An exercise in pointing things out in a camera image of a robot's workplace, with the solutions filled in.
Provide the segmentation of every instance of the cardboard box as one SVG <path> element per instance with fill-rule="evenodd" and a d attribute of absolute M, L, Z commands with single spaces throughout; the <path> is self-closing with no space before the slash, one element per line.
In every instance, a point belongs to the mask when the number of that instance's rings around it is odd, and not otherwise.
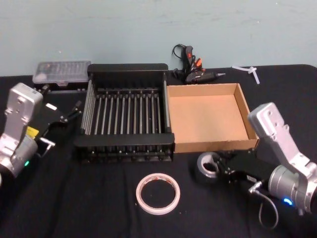
<path fill-rule="evenodd" d="M 175 153 L 256 147 L 240 84 L 168 86 L 167 93 Z"/>

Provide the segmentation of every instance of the black tablecloth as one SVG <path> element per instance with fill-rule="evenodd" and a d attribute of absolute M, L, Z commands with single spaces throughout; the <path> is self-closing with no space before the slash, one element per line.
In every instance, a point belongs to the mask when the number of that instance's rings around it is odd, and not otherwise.
<path fill-rule="evenodd" d="M 299 149 L 317 162 L 317 69 L 309 65 L 259 66 L 260 85 L 247 72 L 215 69 L 227 75 L 215 83 L 241 84 L 250 110 L 275 102 Z M 31 85 L 30 76 L 2 77 L 0 112 L 7 92 L 17 82 Z M 170 84 L 178 83 L 170 79 Z M 51 94 L 48 101 L 67 112 L 84 94 Z M 0 125 L 3 128 L 4 114 Z M 246 184 L 197 184 L 193 167 L 199 153 L 175 155 L 172 163 L 128 163 L 81 166 L 71 158 L 73 134 L 55 132 L 57 146 L 41 160 L 33 160 L 1 194 L 0 237 L 317 237 L 317 219 L 299 217 L 292 207 L 277 205 L 280 221 L 268 231 L 258 222 L 260 200 L 249 197 Z M 258 156 L 277 164 L 271 150 L 260 143 Z M 176 179 L 181 197 L 176 209 L 153 216 L 138 205 L 135 189 L 150 173 Z M 171 198 L 165 184 L 152 184 L 144 192 L 147 201 L 162 205 Z M 264 220 L 273 223 L 269 208 Z"/>

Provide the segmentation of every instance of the black dish rack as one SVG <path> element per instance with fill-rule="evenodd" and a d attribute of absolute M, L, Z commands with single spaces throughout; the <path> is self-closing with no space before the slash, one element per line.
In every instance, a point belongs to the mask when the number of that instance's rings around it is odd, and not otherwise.
<path fill-rule="evenodd" d="M 87 163 L 171 161 L 167 65 L 91 64 L 76 156 Z"/>

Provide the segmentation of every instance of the roll of tape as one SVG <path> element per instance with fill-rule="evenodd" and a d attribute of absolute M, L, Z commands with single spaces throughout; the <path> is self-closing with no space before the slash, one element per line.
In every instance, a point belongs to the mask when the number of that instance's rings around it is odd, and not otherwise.
<path fill-rule="evenodd" d="M 155 207 L 150 207 L 148 204 L 146 204 L 142 197 L 141 197 L 141 192 L 143 187 L 154 180 L 163 180 L 167 183 L 169 183 L 175 190 L 175 198 L 174 200 L 167 205 L 166 207 L 162 207 L 162 208 L 155 208 Z M 140 207 L 146 211 L 147 213 L 153 214 L 153 215 L 164 215 L 167 214 L 169 212 L 171 212 L 178 204 L 179 199 L 180 199 L 180 189 L 179 186 L 177 184 L 177 182 L 175 181 L 175 179 L 173 179 L 171 176 L 165 175 L 165 174 L 151 174 L 148 175 L 146 177 L 144 177 L 138 184 L 137 189 L 136 189 L 136 197 L 137 197 L 137 201 L 140 205 Z"/>
<path fill-rule="evenodd" d="M 215 159 L 219 158 L 220 156 L 215 152 L 205 152 L 198 157 L 195 168 L 195 176 L 198 182 L 212 183 L 218 179 L 219 168 Z M 211 164 L 214 171 L 207 170 L 204 164 Z"/>

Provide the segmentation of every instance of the wall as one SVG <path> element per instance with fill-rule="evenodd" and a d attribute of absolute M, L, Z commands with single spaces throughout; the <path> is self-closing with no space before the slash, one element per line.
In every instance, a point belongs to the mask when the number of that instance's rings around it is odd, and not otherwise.
<path fill-rule="evenodd" d="M 0 0 L 0 75 L 44 60 L 164 62 L 177 43 L 204 67 L 317 65 L 316 0 Z"/>

